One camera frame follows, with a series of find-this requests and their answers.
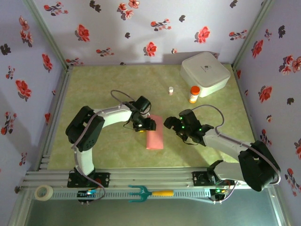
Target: yellow handle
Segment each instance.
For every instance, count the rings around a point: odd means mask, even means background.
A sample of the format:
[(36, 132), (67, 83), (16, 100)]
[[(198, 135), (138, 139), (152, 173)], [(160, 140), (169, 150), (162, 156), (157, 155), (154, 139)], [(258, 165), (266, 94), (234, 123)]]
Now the yellow handle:
[(156, 192), (152, 192), (152, 195), (155, 196), (173, 196), (174, 195), (174, 191), (170, 190), (170, 191), (156, 191)]

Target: floral wallpaper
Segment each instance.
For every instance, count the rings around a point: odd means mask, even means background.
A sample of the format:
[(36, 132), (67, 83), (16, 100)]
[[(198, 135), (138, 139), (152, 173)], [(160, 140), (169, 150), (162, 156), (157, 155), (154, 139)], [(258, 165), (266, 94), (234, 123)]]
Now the floral wallpaper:
[(275, 1), (237, 66), (255, 132), (282, 170), (280, 189), (292, 225), (301, 225), (300, 11), (298, 0)]
[(15, 188), (36, 163), (62, 66), (21, 1), (3, 1), (0, 21), (0, 225), (6, 226)]
[[(263, 0), (32, 0), (68, 65), (232, 63)], [(260, 49), (256, 46), (255, 55)]]

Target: orange pill bottle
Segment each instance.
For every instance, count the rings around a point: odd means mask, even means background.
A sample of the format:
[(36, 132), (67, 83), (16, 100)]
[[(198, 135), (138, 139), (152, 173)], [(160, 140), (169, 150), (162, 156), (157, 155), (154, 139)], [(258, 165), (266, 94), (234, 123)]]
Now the orange pill bottle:
[(189, 95), (189, 102), (190, 103), (195, 103), (198, 99), (198, 95), (200, 92), (200, 88), (198, 86), (193, 86), (190, 89), (190, 95)]

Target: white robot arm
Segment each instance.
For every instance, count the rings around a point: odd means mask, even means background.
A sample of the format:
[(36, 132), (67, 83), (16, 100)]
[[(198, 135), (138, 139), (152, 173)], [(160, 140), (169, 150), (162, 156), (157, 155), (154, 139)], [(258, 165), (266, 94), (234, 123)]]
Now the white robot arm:
[(95, 145), (102, 128), (121, 121), (131, 121), (135, 131), (156, 130), (156, 123), (151, 118), (145, 118), (145, 111), (150, 106), (150, 102), (141, 96), (137, 101), (124, 102), (116, 107), (103, 110), (93, 110), (84, 106), (67, 127), (66, 135), (69, 142), (74, 144), (84, 129), (87, 130), (76, 145), (76, 167), (79, 167), (86, 176), (95, 171), (92, 160), (92, 149)]
[(269, 184), (280, 181), (280, 168), (262, 141), (248, 143), (236, 140), (218, 132), (210, 125), (201, 125), (191, 109), (179, 113), (180, 118), (169, 117), (164, 125), (173, 127), (176, 134), (186, 143), (190, 137), (196, 144), (220, 150), (239, 163), (223, 160), (214, 162), (207, 168), (207, 179), (216, 183), (230, 179), (246, 182), (253, 190), (261, 191)]

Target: pink block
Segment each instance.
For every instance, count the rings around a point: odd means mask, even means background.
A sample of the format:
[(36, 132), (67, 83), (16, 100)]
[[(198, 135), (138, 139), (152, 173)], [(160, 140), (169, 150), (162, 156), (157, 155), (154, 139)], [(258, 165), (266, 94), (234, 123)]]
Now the pink block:
[(146, 149), (163, 149), (163, 119), (153, 114), (150, 118), (156, 122), (156, 131), (146, 131)]

